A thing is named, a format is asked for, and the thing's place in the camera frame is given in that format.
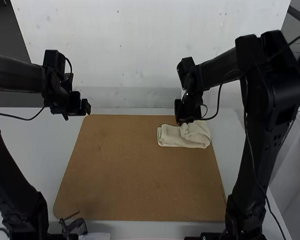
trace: black cable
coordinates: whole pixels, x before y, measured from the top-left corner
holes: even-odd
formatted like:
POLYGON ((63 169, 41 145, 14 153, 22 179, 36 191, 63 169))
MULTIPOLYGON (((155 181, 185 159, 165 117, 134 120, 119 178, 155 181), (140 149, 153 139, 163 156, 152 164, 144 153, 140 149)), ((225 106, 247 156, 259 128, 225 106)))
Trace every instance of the black cable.
POLYGON ((9 238, 9 232, 6 228, 0 227, 0 232, 4 232, 6 234, 6 236, 9 238))
MULTIPOLYGON (((187 117, 186 119, 184 119, 184 120, 181 122, 181 124, 187 122, 188 120, 201 120, 201 121, 207 121, 207 120, 214 119, 214 118, 218 115, 218 113, 219 113, 220 94, 221 94, 221 88, 222 88, 222 85, 224 84, 224 82, 226 81, 226 79, 227 79, 231 74, 233 74, 233 73, 235 73, 235 72, 240 72, 240 73, 242 73, 242 71, 239 70, 239 69, 233 69, 233 70, 230 70, 229 72, 227 72, 227 73, 223 76, 223 78, 222 78, 222 80, 221 80, 221 83, 220 83, 220 86, 219 86, 219 90, 218 90, 216 112, 215 112, 215 114, 214 114, 213 116, 210 116, 210 117, 205 118, 205 116, 206 116, 207 113, 208 113, 208 107, 207 107, 207 105, 202 104, 201 106, 205 106, 205 107, 206 107, 206 112, 205 112, 205 114, 204 114, 201 118, 194 117, 194 116, 189 116, 189 117, 187 117)), ((180 107, 181 107, 181 104, 180 104, 180 106, 178 107, 178 110, 176 111, 176 116, 177 116, 177 118, 178 118, 178 116, 179 116, 179 109, 180 109, 180 107)))
POLYGON ((219 86, 219 91, 218 91, 218 99, 217 99, 217 104, 216 104, 216 111, 215 111, 215 114, 213 116, 210 116, 210 117, 207 117, 207 118, 201 118, 201 120, 203 121, 207 121, 207 120, 211 120, 211 119, 214 119, 218 113, 219 113, 219 105, 220 105, 220 94, 221 94, 221 88, 222 88, 222 85, 224 84, 225 80, 233 73, 235 72, 240 72, 242 73, 242 71, 240 71, 239 69, 233 69, 231 71, 228 71, 227 74, 225 74, 221 80, 221 84, 219 86))
POLYGON ((258 188, 260 189, 260 191, 262 192, 262 194, 263 194, 263 196, 265 198, 266 204, 268 206, 269 213, 271 214, 271 216, 275 220, 276 224, 278 225, 279 230, 281 232, 281 235, 282 235, 283 239, 286 240, 286 236, 284 234, 284 231, 282 230, 280 222, 278 221, 276 215, 271 210, 271 206, 270 206, 270 203, 269 203, 269 199, 267 197, 267 193, 265 192, 265 190, 263 189, 263 187, 261 186, 261 184, 259 183, 258 178, 257 178, 254 154, 253 154, 253 150, 252 150, 252 146, 251 146, 251 143, 250 143, 250 139, 249 139, 249 135, 248 135, 248 130, 247 130, 246 103, 248 101, 248 82, 247 82, 247 78, 245 80, 246 80, 246 96, 245 96, 245 103, 244 103, 244 106, 243 106, 243 125, 244 125, 244 131, 245 131, 246 139, 247 139, 247 142, 248 142, 248 145, 249 145, 249 149, 250 149, 250 153, 251 153, 253 178, 254 178, 254 181, 255 181, 256 185, 258 186, 258 188))
POLYGON ((70 78, 71 78, 71 74, 72 74, 72 65, 71 65, 71 62, 70 62, 70 60, 66 57, 65 58, 65 60, 68 62, 68 64, 69 64, 69 67, 70 67, 70 75, 69 75, 69 77, 68 77, 68 79, 67 80, 70 80, 70 78))
POLYGON ((222 233, 220 234, 219 240, 221 240, 221 238, 226 234, 227 229, 225 228, 222 233))
POLYGON ((14 116, 14 115, 5 114, 5 113, 0 113, 0 116, 9 117, 9 118, 13 118, 13 119, 19 119, 19 120, 23 120, 23 121, 31 121, 31 120, 35 119, 36 117, 38 117, 38 115, 44 109, 45 109, 45 107, 42 107, 41 110, 36 115, 34 115, 33 117, 31 117, 31 118, 23 118, 23 117, 20 117, 20 116, 14 116))
POLYGON ((292 44, 294 44, 296 41, 300 39, 300 35, 297 36, 295 39, 293 39, 291 42, 289 42, 285 47, 281 48, 279 51, 277 51, 275 54, 270 56, 268 58, 268 62, 270 62, 272 59, 274 59, 276 56, 282 54, 285 50, 287 50, 292 44))

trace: cork board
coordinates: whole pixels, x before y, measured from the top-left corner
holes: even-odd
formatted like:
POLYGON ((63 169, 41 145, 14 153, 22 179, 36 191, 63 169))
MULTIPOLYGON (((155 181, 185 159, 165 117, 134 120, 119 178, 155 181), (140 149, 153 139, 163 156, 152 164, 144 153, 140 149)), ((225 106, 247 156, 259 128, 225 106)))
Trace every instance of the cork board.
POLYGON ((84 119, 53 213, 86 220, 223 222, 226 200, 213 146, 161 147, 174 116, 84 119))

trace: table surface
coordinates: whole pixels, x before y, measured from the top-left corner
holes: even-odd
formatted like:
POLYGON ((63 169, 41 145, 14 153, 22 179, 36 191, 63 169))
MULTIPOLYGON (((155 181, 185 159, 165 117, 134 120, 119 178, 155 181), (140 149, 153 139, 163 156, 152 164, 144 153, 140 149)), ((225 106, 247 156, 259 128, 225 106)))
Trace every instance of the table surface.
MULTIPOLYGON (((37 108, 1 108, 0 112, 23 117, 33 116, 37 108)), ((112 108, 93 109, 94 114, 118 115, 173 115, 173 109, 162 108, 112 108)), ((50 233, 61 229, 53 215, 53 205, 69 159, 75 146, 83 117, 71 117, 65 122, 62 116, 50 114, 45 109, 33 121, 24 122, 0 117, 0 129, 7 148, 27 180, 42 192, 48 205, 50 233)), ((237 179, 245 133, 236 113, 220 109, 214 120, 207 122, 223 188, 228 196, 237 179)), ((272 211, 278 218, 287 240, 291 237, 268 190, 272 211)), ((223 223, 215 222, 138 222, 138 221, 87 221, 92 232, 111 233, 111 239, 166 238, 183 239, 199 236, 201 232, 221 232, 223 223)), ((263 233, 268 240, 281 240, 282 236, 269 212, 265 215, 263 233)), ((6 239, 0 233, 0 239, 6 239)))

